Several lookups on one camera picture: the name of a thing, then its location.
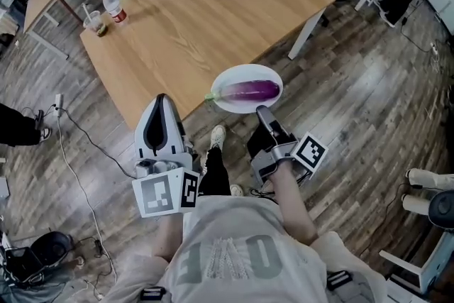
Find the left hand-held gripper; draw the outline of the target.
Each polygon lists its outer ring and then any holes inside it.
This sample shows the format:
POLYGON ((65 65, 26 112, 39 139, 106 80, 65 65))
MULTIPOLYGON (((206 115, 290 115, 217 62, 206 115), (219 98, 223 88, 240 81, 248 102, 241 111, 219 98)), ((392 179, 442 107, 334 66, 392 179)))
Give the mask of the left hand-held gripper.
POLYGON ((143 218, 195 209, 201 169, 198 157, 184 153, 184 136, 175 103, 168 95, 158 94, 144 110, 134 134, 142 160, 135 164, 132 186, 143 218))

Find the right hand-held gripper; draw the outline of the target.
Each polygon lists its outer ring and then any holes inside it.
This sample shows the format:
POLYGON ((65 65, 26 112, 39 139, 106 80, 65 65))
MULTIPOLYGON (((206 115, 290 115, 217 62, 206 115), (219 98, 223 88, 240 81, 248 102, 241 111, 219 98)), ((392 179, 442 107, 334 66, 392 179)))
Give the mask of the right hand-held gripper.
POLYGON ((297 182, 311 177, 326 157, 328 147, 309 132, 298 139, 284 128, 266 106, 259 106, 256 114, 260 124, 247 142, 255 179, 264 184, 277 171, 279 164, 286 160, 296 162, 306 170, 297 182))

